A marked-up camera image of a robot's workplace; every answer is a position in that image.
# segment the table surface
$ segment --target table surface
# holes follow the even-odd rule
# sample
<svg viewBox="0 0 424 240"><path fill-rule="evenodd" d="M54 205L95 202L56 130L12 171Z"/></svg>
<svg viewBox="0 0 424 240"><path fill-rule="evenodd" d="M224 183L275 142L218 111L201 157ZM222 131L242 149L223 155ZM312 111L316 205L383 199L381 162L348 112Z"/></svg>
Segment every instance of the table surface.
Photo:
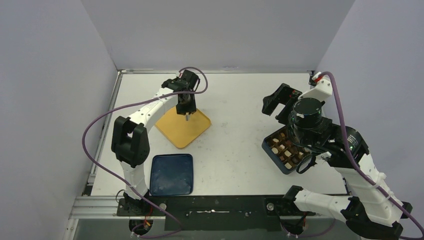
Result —
<svg viewBox="0 0 424 240"><path fill-rule="evenodd" d="M150 154L144 162L145 180L150 183L152 158L162 154L191 154L194 184L191 195L282 195L292 185L322 194L346 194L342 176L320 161L304 174L283 174L261 147L264 138L283 125L274 116L261 113L262 99L282 83L302 92L308 90L306 73L209 73L209 89L196 96L196 105L212 125L185 149L174 147L155 127L148 133ZM175 74L124 74L115 107L154 96L163 81ZM111 151L113 122L140 107L114 112L106 132L99 161L120 176L123 170ZM125 184L97 169L92 196L115 196Z"/></svg>

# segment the gray wall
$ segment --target gray wall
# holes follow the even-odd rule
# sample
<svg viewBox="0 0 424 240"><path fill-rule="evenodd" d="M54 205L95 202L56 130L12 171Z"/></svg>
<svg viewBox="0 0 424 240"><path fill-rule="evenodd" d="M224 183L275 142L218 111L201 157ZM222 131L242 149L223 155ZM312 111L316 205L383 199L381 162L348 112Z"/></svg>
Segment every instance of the gray wall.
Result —
<svg viewBox="0 0 424 240"><path fill-rule="evenodd" d="M1 239L62 238L116 74L79 0L0 1Z"/></svg>
<svg viewBox="0 0 424 240"><path fill-rule="evenodd" d="M346 124L424 223L424 1L356 0L318 70L334 73ZM337 119L331 100L325 112ZM409 220L404 236L419 237Z"/></svg>
<svg viewBox="0 0 424 240"><path fill-rule="evenodd" d="M118 69L313 70L354 0L82 0Z"/></svg>

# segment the bolt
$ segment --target bolt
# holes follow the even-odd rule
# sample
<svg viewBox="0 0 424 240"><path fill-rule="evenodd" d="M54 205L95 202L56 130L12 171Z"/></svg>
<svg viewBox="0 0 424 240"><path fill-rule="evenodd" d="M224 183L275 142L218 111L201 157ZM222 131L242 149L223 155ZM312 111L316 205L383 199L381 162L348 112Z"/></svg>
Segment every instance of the bolt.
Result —
<svg viewBox="0 0 424 240"><path fill-rule="evenodd" d="M274 204L273 203L268 203L267 205L266 205L266 209L268 209L269 211L273 211L274 210Z"/></svg>
<svg viewBox="0 0 424 240"><path fill-rule="evenodd" d="M159 208L166 210L167 209L167 205L165 203L161 203L159 204Z"/></svg>

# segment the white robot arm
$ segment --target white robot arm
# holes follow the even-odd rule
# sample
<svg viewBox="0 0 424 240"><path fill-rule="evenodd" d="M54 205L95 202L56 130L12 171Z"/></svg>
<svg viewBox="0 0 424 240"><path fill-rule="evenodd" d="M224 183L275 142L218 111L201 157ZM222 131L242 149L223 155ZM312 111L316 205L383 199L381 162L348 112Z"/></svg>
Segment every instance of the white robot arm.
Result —
<svg viewBox="0 0 424 240"><path fill-rule="evenodd" d="M139 194L148 194L145 181L144 162L150 146L148 132L155 123L171 108L176 106L176 113L188 116L196 112L195 95L191 94L199 77L189 70L174 79L166 80L152 101L143 105L128 117L119 116L113 126L112 152L120 161L124 178ZM134 212L143 212L148 205L135 194L130 186L126 186L124 198L130 203Z"/></svg>
<svg viewBox="0 0 424 240"><path fill-rule="evenodd" d="M404 218L402 211L389 201L377 187L382 187L398 204L408 212L412 207L401 202L390 191L373 162L368 146L355 129L346 127L349 148L361 171L376 185L371 185L352 166L346 156L342 141L341 127L331 119L322 116L324 100L332 95L331 82L317 73L309 83L314 88L301 93L286 84L272 95L263 99L262 113L270 115L277 104L285 107L276 119L285 124L293 144L310 152L308 159L300 163L300 168L309 169L315 159L326 160L346 180L353 196L331 196L311 192L301 186L292 186L284 199L303 212L314 212L329 216L346 225L356 234L368 239L399 239L403 230L399 221Z"/></svg>

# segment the blue box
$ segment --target blue box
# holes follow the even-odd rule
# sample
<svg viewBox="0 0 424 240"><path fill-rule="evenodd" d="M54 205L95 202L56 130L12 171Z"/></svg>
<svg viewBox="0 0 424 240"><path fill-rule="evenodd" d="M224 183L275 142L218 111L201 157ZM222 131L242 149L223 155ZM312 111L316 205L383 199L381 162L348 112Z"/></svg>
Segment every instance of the blue box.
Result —
<svg viewBox="0 0 424 240"><path fill-rule="evenodd" d="M178 196L193 192L193 156L165 154L153 157L150 171L152 196Z"/></svg>
<svg viewBox="0 0 424 240"><path fill-rule="evenodd" d="M286 175L295 171L302 158L307 155L304 148L293 145L289 140L286 126L265 137L262 148L280 171Z"/></svg>

